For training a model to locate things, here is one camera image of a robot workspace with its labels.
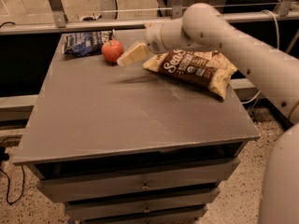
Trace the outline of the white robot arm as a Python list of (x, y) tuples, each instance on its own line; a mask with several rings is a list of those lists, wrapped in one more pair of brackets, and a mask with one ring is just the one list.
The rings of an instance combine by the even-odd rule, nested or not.
[(293, 123), (270, 154), (258, 224), (299, 224), (299, 60), (235, 29), (203, 3), (188, 7), (180, 19), (148, 23), (145, 39), (133, 44), (118, 64), (171, 49), (218, 50)]

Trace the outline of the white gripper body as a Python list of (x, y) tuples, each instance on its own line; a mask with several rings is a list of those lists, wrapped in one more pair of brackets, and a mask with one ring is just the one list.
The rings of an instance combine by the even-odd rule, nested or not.
[(145, 25), (145, 40), (148, 48), (153, 53), (163, 53), (164, 45), (161, 36), (161, 23), (148, 23)]

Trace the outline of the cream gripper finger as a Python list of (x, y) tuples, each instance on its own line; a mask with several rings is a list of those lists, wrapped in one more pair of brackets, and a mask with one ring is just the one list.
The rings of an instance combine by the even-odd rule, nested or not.
[(119, 66), (127, 66), (132, 63), (140, 62), (150, 55), (150, 50), (145, 43), (134, 43), (122, 56), (117, 60)]

